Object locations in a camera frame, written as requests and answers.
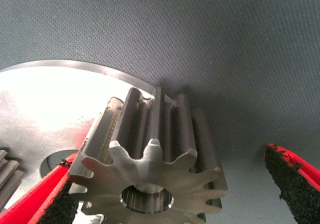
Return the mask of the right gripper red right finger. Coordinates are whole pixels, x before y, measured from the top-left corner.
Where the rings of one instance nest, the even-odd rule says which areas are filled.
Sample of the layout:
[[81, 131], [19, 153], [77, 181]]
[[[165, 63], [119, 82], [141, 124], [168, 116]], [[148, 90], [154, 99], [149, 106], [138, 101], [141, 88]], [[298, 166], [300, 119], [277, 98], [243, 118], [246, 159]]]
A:
[[298, 224], [320, 222], [320, 170], [296, 153], [270, 143], [265, 166]]

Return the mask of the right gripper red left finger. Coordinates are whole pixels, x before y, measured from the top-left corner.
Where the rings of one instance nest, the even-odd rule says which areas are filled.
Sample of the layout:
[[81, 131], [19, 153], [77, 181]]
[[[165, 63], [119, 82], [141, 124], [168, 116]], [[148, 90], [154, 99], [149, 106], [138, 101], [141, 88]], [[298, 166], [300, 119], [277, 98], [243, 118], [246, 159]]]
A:
[[77, 154], [61, 161], [50, 173], [0, 215], [2, 224], [35, 224], [45, 214], [69, 180], [68, 172]]

